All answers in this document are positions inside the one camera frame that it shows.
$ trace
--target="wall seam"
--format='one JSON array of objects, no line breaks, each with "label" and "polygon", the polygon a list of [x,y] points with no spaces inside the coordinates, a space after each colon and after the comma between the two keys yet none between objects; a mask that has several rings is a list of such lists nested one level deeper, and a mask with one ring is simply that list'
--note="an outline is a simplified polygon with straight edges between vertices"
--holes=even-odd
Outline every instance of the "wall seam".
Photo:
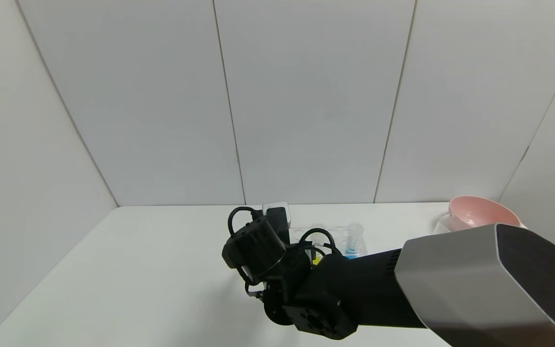
[{"label": "wall seam", "polygon": [[46,70],[46,74],[48,75],[49,79],[51,80],[51,84],[53,85],[53,88],[55,88],[55,92],[57,93],[57,96],[59,97],[59,101],[60,101],[61,105],[63,105],[64,110],[66,110],[66,114],[68,115],[68,118],[70,119],[70,122],[72,124],[72,127],[73,127],[77,137],[81,141],[81,144],[83,145],[85,151],[89,155],[89,158],[91,158],[91,162],[93,163],[93,166],[95,167],[95,170],[97,171],[97,174],[100,175],[100,178],[102,179],[102,182],[104,182],[104,185],[106,186],[106,189],[108,190],[108,193],[110,194],[111,198],[113,198],[113,201],[115,202],[115,205],[117,205],[117,207],[120,207],[119,202],[117,202],[117,199],[115,198],[115,195],[113,194],[112,189],[110,189],[110,186],[108,186],[108,182],[106,182],[106,180],[104,178],[104,175],[100,171],[100,168],[97,166],[97,163],[95,162],[95,159],[91,155],[91,152],[90,152],[89,148],[87,147],[87,144],[85,143],[83,136],[81,136],[81,133],[79,132],[79,128],[77,127],[77,124],[74,122],[74,119],[71,116],[70,110],[68,109],[68,105],[66,105],[66,102],[64,101],[64,97],[61,95],[61,92],[59,92],[59,88],[57,87],[57,84],[55,83],[55,79],[53,79],[53,75],[51,74],[51,71],[49,70],[48,66],[46,65],[46,61],[44,60],[44,56],[42,55],[42,51],[40,51],[40,47],[38,46],[38,42],[36,41],[36,37],[33,35],[33,31],[31,31],[31,27],[29,26],[29,22],[27,21],[27,17],[25,16],[25,13],[23,12],[23,7],[20,6],[19,0],[15,0],[15,2],[16,2],[16,6],[18,7],[18,10],[20,11],[21,17],[23,18],[23,22],[25,23],[25,28],[29,31],[29,35],[31,36],[31,41],[33,41],[33,46],[38,51],[38,56],[40,57],[40,61],[42,62],[42,66],[44,67],[44,70]]},{"label": "wall seam", "polygon": [[410,29],[408,30],[408,37],[406,39],[406,48],[404,49],[404,59],[401,62],[401,70],[399,71],[399,80],[397,83],[397,90],[395,91],[394,107],[391,112],[391,120],[389,121],[389,128],[387,130],[387,138],[385,140],[385,148],[383,150],[383,158],[381,159],[381,169],[378,172],[378,180],[376,182],[376,190],[374,191],[374,200],[376,202],[378,198],[378,188],[381,186],[381,176],[383,174],[383,167],[385,165],[385,158],[387,157],[387,148],[389,145],[389,136],[391,136],[391,128],[393,127],[393,121],[395,118],[395,109],[397,108],[397,100],[399,97],[399,89],[401,88],[401,79],[404,75],[404,69],[406,66],[406,58],[408,57],[408,48],[410,47],[410,38],[412,37],[412,28],[414,27],[414,16],[417,13],[418,0],[414,0],[414,5],[412,6],[412,18],[410,18]]},{"label": "wall seam", "polygon": [[507,181],[507,184],[504,186],[504,189],[502,190],[502,193],[500,193],[500,197],[498,197],[498,201],[500,201],[502,199],[502,196],[504,195],[504,192],[507,190],[507,188],[509,187],[509,184],[511,183],[511,180],[513,180],[513,176],[515,176],[515,173],[517,172],[517,170],[519,169],[519,165],[522,164],[522,161],[524,160],[524,158],[526,157],[526,153],[528,152],[528,150],[530,149],[530,146],[532,145],[532,141],[535,140],[535,137],[537,137],[537,133],[539,132],[539,130],[541,129],[541,125],[543,124],[543,121],[545,120],[545,117],[547,117],[549,109],[551,108],[552,103],[555,100],[555,91],[554,94],[551,97],[551,100],[548,103],[548,107],[545,110],[545,113],[543,114],[541,121],[539,122],[539,125],[537,126],[537,130],[535,130],[535,134],[532,136],[532,138],[530,139],[530,142],[528,143],[528,147],[526,147],[526,151],[524,152],[524,154],[522,155],[522,158],[519,160],[519,162],[517,163],[515,170],[513,170],[513,173],[511,174],[511,177],[509,177],[509,180]]},{"label": "wall seam", "polygon": [[247,204],[245,199],[245,187],[243,184],[243,171],[241,170],[241,159],[238,155],[238,145],[237,145],[237,132],[235,131],[235,121],[233,119],[233,106],[231,105],[231,95],[228,90],[228,80],[226,78],[226,65],[224,63],[224,52],[222,50],[222,37],[220,37],[220,26],[218,25],[218,11],[215,8],[215,0],[212,0],[213,4],[213,16],[215,17],[215,29],[218,33],[218,46],[220,46],[220,59],[222,59],[222,70],[224,71],[224,84],[226,87],[226,97],[228,99],[228,110],[231,115],[231,124],[233,125],[233,139],[235,141],[235,154],[237,156],[237,165],[239,168],[239,179],[241,180],[241,193],[243,194],[243,203]]}]

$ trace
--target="white tabletop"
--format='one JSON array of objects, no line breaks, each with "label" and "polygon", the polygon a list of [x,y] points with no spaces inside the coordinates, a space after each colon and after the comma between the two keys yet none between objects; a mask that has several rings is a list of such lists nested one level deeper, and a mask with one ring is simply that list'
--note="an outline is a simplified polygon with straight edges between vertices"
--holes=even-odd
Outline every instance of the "white tabletop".
[{"label": "white tabletop", "polygon": [[[222,259],[232,209],[114,210],[2,323],[0,347],[447,346],[426,329],[359,327],[333,341],[272,323]],[[291,226],[359,222],[377,253],[429,235],[445,210],[440,202],[291,206]]]}]

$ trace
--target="black device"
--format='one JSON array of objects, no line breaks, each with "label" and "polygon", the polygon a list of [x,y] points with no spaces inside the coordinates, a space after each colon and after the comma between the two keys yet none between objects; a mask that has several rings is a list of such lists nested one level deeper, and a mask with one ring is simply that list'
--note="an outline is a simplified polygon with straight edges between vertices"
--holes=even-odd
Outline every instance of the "black device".
[{"label": "black device", "polygon": [[[251,221],[234,232],[240,211]],[[427,327],[453,346],[555,346],[555,246],[532,231],[491,225],[347,259],[320,228],[290,244],[289,216],[285,203],[238,207],[222,252],[277,324],[334,340],[374,325]],[[330,254],[306,241],[312,233],[326,235]]]}]

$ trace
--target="pink bowl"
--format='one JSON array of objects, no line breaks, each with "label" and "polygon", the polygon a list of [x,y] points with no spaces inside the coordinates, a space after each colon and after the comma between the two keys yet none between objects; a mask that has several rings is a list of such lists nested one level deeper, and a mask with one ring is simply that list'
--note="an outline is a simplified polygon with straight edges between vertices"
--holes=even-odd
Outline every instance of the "pink bowl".
[{"label": "pink bowl", "polygon": [[478,196],[458,196],[449,202],[454,231],[502,223],[519,227],[517,215],[503,205]]}]

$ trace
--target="black cable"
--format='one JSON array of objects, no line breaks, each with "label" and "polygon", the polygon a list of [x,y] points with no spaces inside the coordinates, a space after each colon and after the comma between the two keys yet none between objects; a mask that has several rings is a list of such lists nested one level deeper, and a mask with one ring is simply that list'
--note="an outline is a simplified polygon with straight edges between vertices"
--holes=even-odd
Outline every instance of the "black cable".
[{"label": "black cable", "polygon": [[334,254],[342,255],[342,252],[340,252],[340,250],[337,249],[337,246],[335,246],[335,240],[333,240],[333,236],[331,236],[331,234],[328,231],[321,228],[313,228],[306,231],[304,235],[301,237],[301,239],[299,240],[299,244],[303,244],[304,242],[306,242],[305,239],[307,239],[308,236],[310,236],[313,233],[321,233],[322,235],[326,236],[327,239],[329,239],[329,248],[331,248],[331,251]]},{"label": "black cable", "polygon": [[233,230],[233,217],[240,211],[248,211],[249,213],[251,213],[252,219],[256,218],[256,210],[251,207],[239,206],[236,209],[234,209],[231,212],[231,214],[228,216],[228,232],[231,233],[231,235],[235,234],[235,231]]},{"label": "black cable", "polygon": [[301,246],[302,249],[304,250],[313,250],[316,251],[318,253],[320,253],[323,257],[326,256],[325,252],[323,252],[320,248],[316,247],[316,246]]}]

